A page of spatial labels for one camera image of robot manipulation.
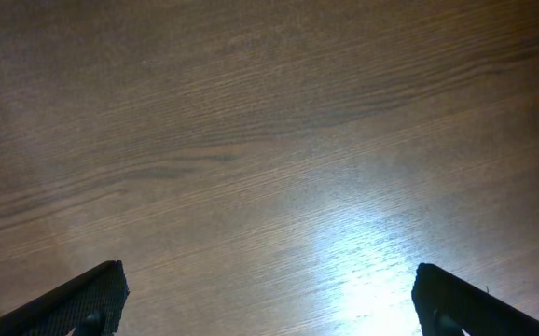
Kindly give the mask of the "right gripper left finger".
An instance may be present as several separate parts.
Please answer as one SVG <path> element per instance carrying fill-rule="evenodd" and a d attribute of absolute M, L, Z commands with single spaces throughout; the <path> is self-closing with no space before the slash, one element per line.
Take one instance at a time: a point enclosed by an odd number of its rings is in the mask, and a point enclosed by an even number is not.
<path fill-rule="evenodd" d="M 0 317 L 0 336 L 114 336 L 129 287 L 119 260 L 106 261 Z"/>

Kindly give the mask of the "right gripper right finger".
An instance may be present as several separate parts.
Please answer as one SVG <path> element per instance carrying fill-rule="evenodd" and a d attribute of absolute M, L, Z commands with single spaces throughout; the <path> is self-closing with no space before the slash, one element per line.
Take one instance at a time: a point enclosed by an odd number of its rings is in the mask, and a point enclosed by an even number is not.
<path fill-rule="evenodd" d="M 434 264 L 418 266 L 411 298 L 424 336 L 539 336 L 539 320 Z"/>

